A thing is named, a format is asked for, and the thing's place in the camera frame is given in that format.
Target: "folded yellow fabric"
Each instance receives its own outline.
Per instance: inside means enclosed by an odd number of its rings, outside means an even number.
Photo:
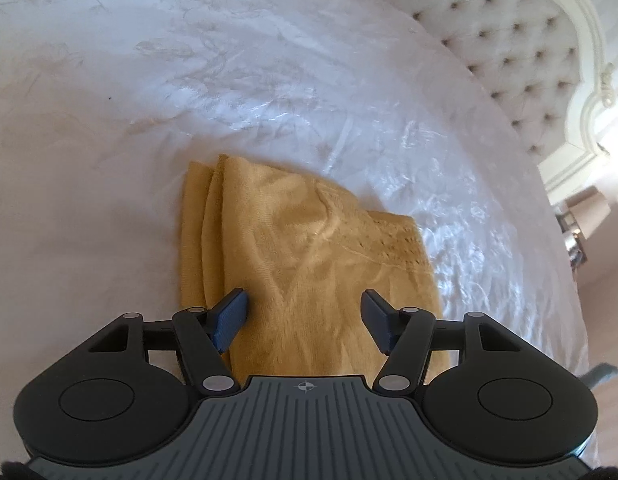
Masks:
[[[239,157],[189,165],[182,206],[182,307],[212,306],[234,287],[249,318],[228,352],[249,375],[364,374],[386,357],[360,319],[374,288],[396,308],[440,316],[432,267],[413,220],[365,211],[347,190]],[[429,377],[448,367],[432,356]]]

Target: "upholstered panel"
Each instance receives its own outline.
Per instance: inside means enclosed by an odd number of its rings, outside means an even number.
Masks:
[[[553,0],[385,0],[418,20],[502,106],[537,163],[565,140],[576,30]]]

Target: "white carved headboard frame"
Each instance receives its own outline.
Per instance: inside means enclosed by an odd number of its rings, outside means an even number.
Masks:
[[[418,20],[480,80],[538,165],[552,203],[606,162],[594,118],[615,99],[591,0],[385,1]]]

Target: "crosshair symbol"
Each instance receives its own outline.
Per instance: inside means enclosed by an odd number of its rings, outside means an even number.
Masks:
[[[298,390],[302,390],[304,393],[313,390],[315,387],[316,387],[316,385],[313,384],[313,383],[310,383],[309,381],[301,382],[300,384],[298,384],[296,386],[296,388],[298,388]]]

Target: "gray ribbed plate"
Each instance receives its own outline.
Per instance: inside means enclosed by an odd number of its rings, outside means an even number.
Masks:
[[[255,377],[233,397],[202,402],[149,456],[30,467],[50,480],[574,480],[589,471],[577,458],[533,468],[467,458],[436,439],[408,400],[378,396],[358,377]]]

